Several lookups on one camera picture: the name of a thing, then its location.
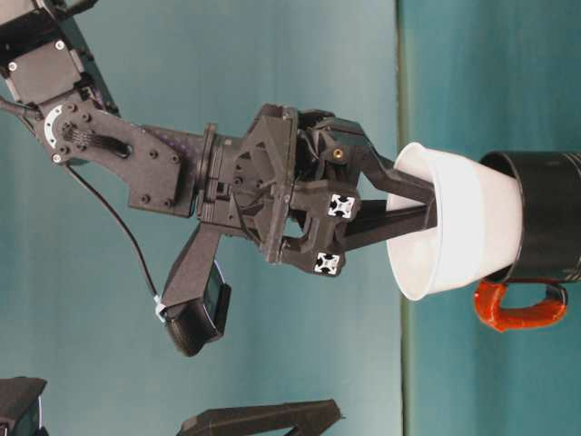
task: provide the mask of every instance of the orange mug handle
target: orange mug handle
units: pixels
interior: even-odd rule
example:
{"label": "orange mug handle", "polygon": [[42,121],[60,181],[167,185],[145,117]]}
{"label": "orange mug handle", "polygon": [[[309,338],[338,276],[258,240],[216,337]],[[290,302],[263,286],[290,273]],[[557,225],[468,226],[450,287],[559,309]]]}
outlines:
{"label": "orange mug handle", "polygon": [[505,283],[483,280],[474,292],[478,318],[498,332],[547,327],[561,321],[566,314],[567,294],[563,286],[548,283],[545,300],[521,309],[500,307],[507,288]]}

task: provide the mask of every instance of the black bracket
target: black bracket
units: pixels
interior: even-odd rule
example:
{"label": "black bracket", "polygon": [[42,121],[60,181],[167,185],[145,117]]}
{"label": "black bracket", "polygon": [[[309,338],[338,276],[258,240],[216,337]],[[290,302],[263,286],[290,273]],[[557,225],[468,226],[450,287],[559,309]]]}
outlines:
{"label": "black bracket", "polygon": [[341,413],[334,400],[214,409],[186,421],[178,436],[247,436],[290,429],[286,436],[320,436]]}

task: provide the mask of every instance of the robotic arm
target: robotic arm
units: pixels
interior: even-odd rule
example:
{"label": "robotic arm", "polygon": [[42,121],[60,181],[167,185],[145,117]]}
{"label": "robotic arm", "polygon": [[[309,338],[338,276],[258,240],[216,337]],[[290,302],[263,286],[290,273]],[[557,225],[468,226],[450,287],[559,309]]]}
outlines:
{"label": "robotic arm", "polygon": [[[336,277],[346,252],[436,225],[431,183],[393,168],[360,125],[324,111],[266,104],[242,137],[139,126],[122,119],[74,21],[96,3],[0,0],[0,73],[19,117],[63,167],[113,213],[131,238],[158,315],[188,356],[223,335],[230,287],[214,261],[223,235],[256,244],[269,263]],[[137,242],[74,167],[93,162],[129,186],[129,206],[198,224],[175,261],[162,297]],[[361,176],[383,193],[419,202],[386,212],[362,200]],[[287,220],[302,236],[285,234]]]}

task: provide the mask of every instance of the circular servo horn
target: circular servo horn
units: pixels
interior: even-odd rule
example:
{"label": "circular servo horn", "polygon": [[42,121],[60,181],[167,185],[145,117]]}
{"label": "circular servo horn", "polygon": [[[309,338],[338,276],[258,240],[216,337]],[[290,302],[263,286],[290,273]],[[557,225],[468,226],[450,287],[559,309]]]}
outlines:
{"label": "circular servo horn", "polygon": [[51,147],[56,148],[56,136],[54,136],[53,127],[56,119],[63,113],[63,105],[55,106],[51,112],[48,113],[44,120],[44,137]]}

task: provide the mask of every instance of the teal wall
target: teal wall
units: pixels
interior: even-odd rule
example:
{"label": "teal wall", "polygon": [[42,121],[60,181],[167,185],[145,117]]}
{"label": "teal wall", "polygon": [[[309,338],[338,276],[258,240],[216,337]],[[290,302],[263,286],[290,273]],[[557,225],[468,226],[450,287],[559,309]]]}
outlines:
{"label": "teal wall", "polygon": [[[578,17],[567,0],[399,2],[402,142],[474,159],[581,150]],[[539,300],[539,288],[507,305]],[[481,325],[473,286],[408,303],[407,434],[579,434],[581,288],[568,289],[565,320],[532,332]]]}
{"label": "teal wall", "polygon": [[[395,155],[391,1],[117,0],[79,23],[128,120],[243,134],[262,103],[320,107]],[[0,132],[0,377],[49,381],[52,434],[173,434],[209,408],[331,397],[347,420],[330,434],[400,433],[399,293],[382,244],[323,280],[224,240],[227,333],[188,360],[110,216],[16,120],[0,116]],[[114,177],[81,172],[127,219],[161,286],[194,222],[128,210]]]}

